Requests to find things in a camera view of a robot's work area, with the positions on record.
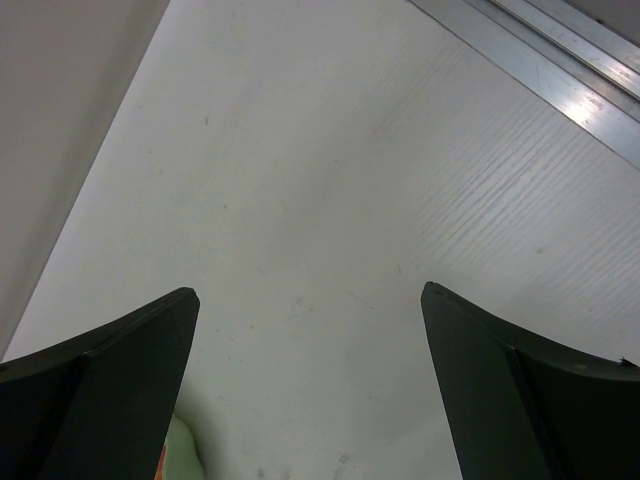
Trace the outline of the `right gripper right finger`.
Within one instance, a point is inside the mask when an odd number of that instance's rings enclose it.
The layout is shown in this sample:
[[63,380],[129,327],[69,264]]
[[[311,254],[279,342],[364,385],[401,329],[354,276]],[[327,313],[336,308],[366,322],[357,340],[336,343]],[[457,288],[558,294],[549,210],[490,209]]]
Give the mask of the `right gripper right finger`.
[[638,365],[564,346],[437,283],[421,307],[463,478],[638,478]]

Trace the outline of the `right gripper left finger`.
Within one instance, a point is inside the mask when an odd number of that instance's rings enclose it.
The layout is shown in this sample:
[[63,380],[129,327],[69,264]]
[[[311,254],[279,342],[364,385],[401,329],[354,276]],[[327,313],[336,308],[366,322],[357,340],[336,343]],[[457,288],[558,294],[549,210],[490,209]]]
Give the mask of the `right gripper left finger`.
[[2,363],[2,478],[153,478],[199,308],[182,287]]

